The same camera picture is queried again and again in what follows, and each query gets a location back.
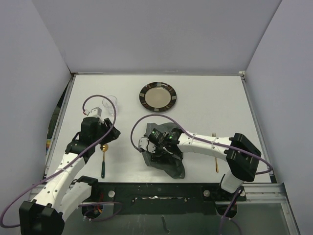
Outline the grey cloth placemat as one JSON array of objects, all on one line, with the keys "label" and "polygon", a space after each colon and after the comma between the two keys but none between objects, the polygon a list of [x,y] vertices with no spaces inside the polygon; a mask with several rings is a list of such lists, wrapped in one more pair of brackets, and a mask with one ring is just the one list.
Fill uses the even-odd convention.
[{"label": "grey cloth placemat", "polygon": [[[178,125],[168,122],[161,125],[158,125],[156,123],[148,123],[146,125],[146,132],[143,137],[148,137],[152,130],[156,128],[157,130],[161,132],[170,132],[174,128],[178,128]],[[147,166],[163,170],[166,174],[168,174],[173,179],[183,179],[185,178],[185,168],[183,165],[183,158],[177,159],[170,157],[169,159],[160,159],[160,158],[153,158],[152,153],[149,153],[148,151],[144,151],[143,149],[140,149],[142,156],[144,158],[144,162]]]}]

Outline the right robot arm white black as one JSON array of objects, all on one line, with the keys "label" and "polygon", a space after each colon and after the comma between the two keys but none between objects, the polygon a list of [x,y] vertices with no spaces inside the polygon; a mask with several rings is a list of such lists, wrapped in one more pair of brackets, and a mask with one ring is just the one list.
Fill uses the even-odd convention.
[{"label": "right robot arm white black", "polygon": [[261,152],[243,134],[232,137],[210,137],[183,132],[174,128],[161,132],[156,128],[139,140],[139,147],[152,155],[152,159],[168,163],[175,156],[182,159],[183,153],[197,153],[212,156],[227,162],[229,172],[221,179],[218,195],[229,200],[243,182],[253,182],[259,165]]}]

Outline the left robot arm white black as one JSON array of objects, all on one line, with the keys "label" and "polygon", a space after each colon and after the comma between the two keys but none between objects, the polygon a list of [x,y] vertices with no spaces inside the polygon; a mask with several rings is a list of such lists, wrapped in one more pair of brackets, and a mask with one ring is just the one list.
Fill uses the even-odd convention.
[{"label": "left robot arm white black", "polygon": [[86,117],[81,130],[67,145],[59,167],[47,178],[44,188],[19,208],[21,234],[60,235],[65,222],[85,200],[99,198],[98,179],[76,175],[95,153],[97,145],[116,140],[120,131],[109,118]]}]

